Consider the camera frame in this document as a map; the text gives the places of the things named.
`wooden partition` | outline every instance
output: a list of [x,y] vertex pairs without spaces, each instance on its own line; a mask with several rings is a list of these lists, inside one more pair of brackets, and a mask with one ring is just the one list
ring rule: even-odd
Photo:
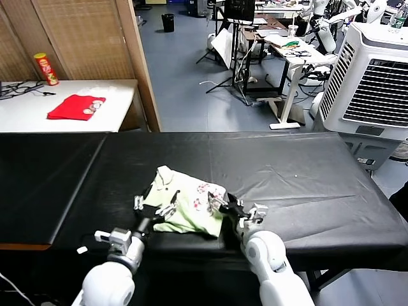
[[0,80],[42,78],[45,52],[60,80],[136,78],[149,128],[156,101],[131,0],[0,0]]

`red cloth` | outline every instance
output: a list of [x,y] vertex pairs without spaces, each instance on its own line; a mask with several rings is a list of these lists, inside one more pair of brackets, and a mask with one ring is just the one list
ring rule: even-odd
[[48,113],[48,119],[89,120],[106,98],[78,96],[73,94]]

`black trash can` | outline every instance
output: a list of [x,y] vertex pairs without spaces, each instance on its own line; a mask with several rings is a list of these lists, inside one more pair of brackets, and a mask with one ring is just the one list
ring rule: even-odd
[[174,14],[161,15],[165,32],[174,32]]

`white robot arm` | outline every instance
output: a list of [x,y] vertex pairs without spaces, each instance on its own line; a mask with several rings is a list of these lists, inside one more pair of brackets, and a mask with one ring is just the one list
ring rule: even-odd
[[241,250],[248,259],[251,271],[258,277],[262,305],[314,306],[306,285],[293,273],[282,239],[271,231],[261,230],[260,224],[268,207],[254,204],[245,213],[242,201],[231,194],[228,194],[229,202],[218,200],[211,194],[208,198],[217,202],[214,205],[220,206],[220,212],[232,217]]
[[312,30],[305,35],[316,33],[317,39],[320,43],[318,50],[323,54],[333,52],[336,49],[336,42],[330,32],[330,26],[344,19],[356,16],[362,11],[362,7],[357,6],[354,0],[342,1],[348,7],[348,10],[333,16],[331,19],[325,19],[324,11],[327,6],[327,0],[313,0],[314,16],[310,20]]
[[88,272],[72,306],[126,306],[129,303],[135,291],[133,275],[142,262],[149,234],[153,225],[164,222],[176,211],[177,194],[178,191],[164,207],[146,205],[145,196],[136,196],[133,210],[138,220],[133,230],[115,228],[111,233],[95,232],[96,241],[110,244],[108,261]]
[[252,234],[245,256],[258,277],[263,306],[314,306],[305,284],[293,273],[278,235],[271,231]]
[[365,22],[368,24],[380,24],[381,18],[387,8],[387,0],[374,0],[374,2],[367,3],[363,10],[367,13]]

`white robot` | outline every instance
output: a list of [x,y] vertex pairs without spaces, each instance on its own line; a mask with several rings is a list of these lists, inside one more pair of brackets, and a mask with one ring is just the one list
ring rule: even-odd
[[[170,205],[153,207],[135,197],[135,213],[139,222],[135,229],[115,228],[110,234],[97,231],[95,238],[111,245],[107,262],[95,266],[85,277],[82,290],[72,306],[126,306],[134,291],[133,275],[136,273],[145,243],[154,224],[164,222],[177,209],[177,194]],[[293,273],[286,258],[286,249],[278,235],[263,231],[260,224],[268,207],[257,205],[248,213],[241,200],[228,194],[228,201],[219,200],[211,193],[208,200],[220,212],[232,217],[241,248],[258,276],[259,295],[264,306],[314,306],[302,280]]]
[[[328,0],[313,0],[312,6],[299,14],[299,18],[310,16],[310,25],[312,29],[304,36],[315,33],[319,42],[316,50],[320,51],[328,58],[330,65],[337,60],[337,55],[332,54],[336,49],[336,42],[330,31],[330,27],[339,22],[343,22],[342,31],[344,34],[348,29],[348,23],[353,18],[358,18],[361,22],[368,24],[379,24],[387,7],[387,0],[360,0],[357,5],[354,0],[342,0],[347,10],[333,16],[330,19],[325,18],[325,10]],[[291,79],[293,71],[289,69],[288,77]],[[305,76],[300,80],[300,84],[308,86],[320,85],[323,80],[327,80],[330,74],[330,68],[327,66],[305,67]]]

